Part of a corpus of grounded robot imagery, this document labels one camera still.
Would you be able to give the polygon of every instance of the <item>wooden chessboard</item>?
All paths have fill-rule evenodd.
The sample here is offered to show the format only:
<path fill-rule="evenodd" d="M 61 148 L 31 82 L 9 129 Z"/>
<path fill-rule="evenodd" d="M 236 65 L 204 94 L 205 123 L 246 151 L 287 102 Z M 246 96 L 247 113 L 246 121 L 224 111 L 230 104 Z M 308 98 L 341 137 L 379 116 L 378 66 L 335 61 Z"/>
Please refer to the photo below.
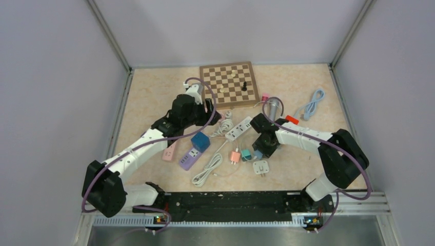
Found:
<path fill-rule="evenodd" d="M 216 95 L 217 109 L 249 107 L 260 102 L 250 61 L 201 66 L 200 76 Z M 243 82 L 246 82 L 246 91 L 242 90 Z M 203 98 L 211 98 L 207 88 L 204 88 Z"/>

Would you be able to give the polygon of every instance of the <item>blue power adapter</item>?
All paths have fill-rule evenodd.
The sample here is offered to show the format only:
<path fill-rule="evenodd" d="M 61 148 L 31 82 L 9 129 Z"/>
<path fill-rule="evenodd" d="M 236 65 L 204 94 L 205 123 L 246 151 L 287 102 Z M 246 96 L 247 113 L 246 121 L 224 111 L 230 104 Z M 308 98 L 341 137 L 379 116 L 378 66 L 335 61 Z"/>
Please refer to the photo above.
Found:
<path fill-rule="evenodd" d="M 263 158 L 263 153 L 261 153 L 259 150 L 255 150 L 254 155 L 257 157 L 258 160 L 261 160 L 261 158 Z"/>
<path fill-rule="evenodd" d="M 196 133 L 190 141 L 192 141 L 193 147 L 195 147 L 195 149 L 201 153 L 203 153 L 210 146 L 210 138 L 208 138 L 202 132 Z"/>
<path fill-rule="evenodd" d="M 242 161 L 248 161 L 252 159 L 251 152 L 249 150 L 242 150 Z"/>

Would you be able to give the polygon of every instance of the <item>coiled white cable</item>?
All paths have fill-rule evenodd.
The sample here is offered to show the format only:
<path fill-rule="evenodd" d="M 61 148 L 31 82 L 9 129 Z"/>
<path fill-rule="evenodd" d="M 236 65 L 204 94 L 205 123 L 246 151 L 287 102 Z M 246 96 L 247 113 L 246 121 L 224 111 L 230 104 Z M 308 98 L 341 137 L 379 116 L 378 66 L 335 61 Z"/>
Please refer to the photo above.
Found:
<path fill-rule="evenodd" d="M 225 119 L 221 121 L 219 127 L 209 137 L 223 136 L 225 134 L 224 132 L 228 132 L 229 130 L 231 130 L 234 127 L 234 123 L 232 122 L 231 118 L 231 111 L 227 111 L 225 113 Z"/>
<path fill-rule="evenodd" d="M 202 172 L 198 173 L 195 177 L 193 177 L 192 184 L 194 184 L 198 188 L 204 185 L 204 183 L 207 180 L 210 173 L 213 172 L 214 169 L 218 168 L 222 164 L 222 160 L 224 158 L 218 152 L 228 142 L 229 142 L 229 140 L 225 140 L 225 142 L 219 147 L 219 149 L 216 150 L 213 157 L 204 166 L 204 170 Z"/>

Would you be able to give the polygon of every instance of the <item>red object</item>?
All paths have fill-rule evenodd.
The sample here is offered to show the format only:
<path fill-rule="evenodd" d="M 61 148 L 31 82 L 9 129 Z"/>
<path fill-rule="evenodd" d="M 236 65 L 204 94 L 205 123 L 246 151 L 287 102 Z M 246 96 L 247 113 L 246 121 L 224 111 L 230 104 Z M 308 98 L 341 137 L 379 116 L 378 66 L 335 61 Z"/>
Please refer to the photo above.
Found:
<path fill-rule="evenodd" d="M 267 93 L 263 93 L 263 95 L 261 95 L 261 101 L 266 101 L 269 98 L 269 94 Z"/>
<path fill-rule="evenodd" d="M 293 123 L 295 125 L 299 124 L 299 120 L 296 119 L 296 118 L 291 117 L 290 115 L 286 116 L 286 120 L 288 120 L 289 122 L 291 122 L 291 123 Z"/>

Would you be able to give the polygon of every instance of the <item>white power strip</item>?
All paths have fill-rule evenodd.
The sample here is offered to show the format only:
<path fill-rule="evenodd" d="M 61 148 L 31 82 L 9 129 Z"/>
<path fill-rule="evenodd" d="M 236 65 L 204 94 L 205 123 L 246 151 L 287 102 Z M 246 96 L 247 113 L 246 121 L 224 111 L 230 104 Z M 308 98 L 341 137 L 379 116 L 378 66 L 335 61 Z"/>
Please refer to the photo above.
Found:
<path fill-rule="evenodd" d="M 246 132 L 249 128 L 251 128 L 251 117 L 246 117 L 242 122 L 235 125 L 233 129 L 231 129 L 229 132 L 225 134 L 225 137 L 230 140 L 234 141 L 236 138 L 240 137 L 244 132 Z"/>

